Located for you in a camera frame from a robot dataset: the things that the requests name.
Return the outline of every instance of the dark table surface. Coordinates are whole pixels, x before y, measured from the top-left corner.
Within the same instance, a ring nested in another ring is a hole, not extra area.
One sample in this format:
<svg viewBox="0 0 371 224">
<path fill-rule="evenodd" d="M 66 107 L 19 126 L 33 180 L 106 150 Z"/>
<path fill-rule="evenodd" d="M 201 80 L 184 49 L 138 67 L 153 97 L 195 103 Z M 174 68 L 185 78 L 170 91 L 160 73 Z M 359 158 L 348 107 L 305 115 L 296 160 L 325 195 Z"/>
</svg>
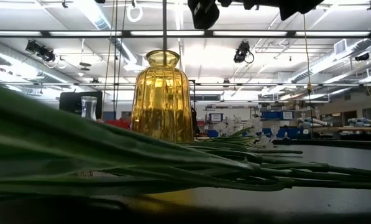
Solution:
<svg viewBox="0 0 371 224">
<path fill-rule="evenodd" d="M 371 150 L 302 145 L 278 149 L 304 152 L 283 155 L 293 160 L 371 169 Z M 4 202 L 0 203 L 0 223 L 371 223 L 371 190 L 294 187 L 248 192 L 199 188 L 106 198 L 109 200 L 57 197 Z"/>
</svg>

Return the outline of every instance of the glass vase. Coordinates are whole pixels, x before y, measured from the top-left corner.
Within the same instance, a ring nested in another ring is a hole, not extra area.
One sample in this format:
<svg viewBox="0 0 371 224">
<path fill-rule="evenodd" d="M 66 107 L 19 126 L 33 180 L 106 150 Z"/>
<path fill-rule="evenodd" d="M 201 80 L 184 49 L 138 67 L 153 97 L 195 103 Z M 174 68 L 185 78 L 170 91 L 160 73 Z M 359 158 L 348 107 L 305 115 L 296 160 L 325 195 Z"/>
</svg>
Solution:
<svg viewBox="0 0 371 224">
<path fill-rule="evenodd" d="M 147 58 L 150 67 L 136 81 L 131 130 L 171 142 L 193 141 L 190 84 L 175 68 L 180 56 L 154 50 Z"/>
<path fill-rule="evenodd" d="M 93 96 L 81 97 L 81 117 L 96 121 L 97 98 Z"/>
</svg>

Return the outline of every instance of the red object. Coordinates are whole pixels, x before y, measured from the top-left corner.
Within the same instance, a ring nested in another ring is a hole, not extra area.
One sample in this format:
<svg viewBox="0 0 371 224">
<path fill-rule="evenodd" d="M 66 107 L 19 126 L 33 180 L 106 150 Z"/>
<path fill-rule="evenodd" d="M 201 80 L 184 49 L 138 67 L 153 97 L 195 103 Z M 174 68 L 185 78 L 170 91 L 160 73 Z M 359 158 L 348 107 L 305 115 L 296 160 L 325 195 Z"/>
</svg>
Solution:
<svg viewBox="0 0 371 224">
<path fill-rule="evenodd" d="M 105 123 L 130 130 L 130 121 L 124 121 L 122 118 L 119 120 L 107 120 Z"/>
</svg>

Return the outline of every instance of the vase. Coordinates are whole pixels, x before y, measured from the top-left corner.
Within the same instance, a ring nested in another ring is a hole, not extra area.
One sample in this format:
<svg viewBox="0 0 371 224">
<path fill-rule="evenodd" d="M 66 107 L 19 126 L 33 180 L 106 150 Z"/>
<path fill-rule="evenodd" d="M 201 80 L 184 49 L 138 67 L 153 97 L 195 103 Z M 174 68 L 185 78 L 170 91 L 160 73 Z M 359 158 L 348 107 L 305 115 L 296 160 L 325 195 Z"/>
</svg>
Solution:
<svg viewBox="0 0 371 224">
<path fill-rule="evenodd" d="M 97 98 L 93 96 L 81 97 L 81 117 L 96 121 Z"/>
<path fill-rule="evenodd" d="M 131 130 L 171 142 L 193 141 L 190 83 L 175 68 L 180 56 L 154 50 L 147 59 L 150 67 L 136 81 Z"/>
</svg>

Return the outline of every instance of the bundle of stems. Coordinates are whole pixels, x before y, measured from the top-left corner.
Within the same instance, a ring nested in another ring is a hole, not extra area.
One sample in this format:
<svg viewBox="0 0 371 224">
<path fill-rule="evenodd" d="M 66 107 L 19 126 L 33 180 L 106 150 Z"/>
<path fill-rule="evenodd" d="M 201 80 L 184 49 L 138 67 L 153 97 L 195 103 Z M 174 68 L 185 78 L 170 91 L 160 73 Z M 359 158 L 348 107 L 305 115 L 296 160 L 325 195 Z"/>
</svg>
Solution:
<svg viewBox="0 0 371 224">
<path fill-rule="evenodd" d="M 160 141 L 0 87 L 0 197 L 140 195 L 197 187 L 371 189 L 371 170 L 253 153 L 245 143 L 252 138 L 236 133 L 204 142 Z M 77 176 L 84 170 L 107 176 Z"/>
</svg>

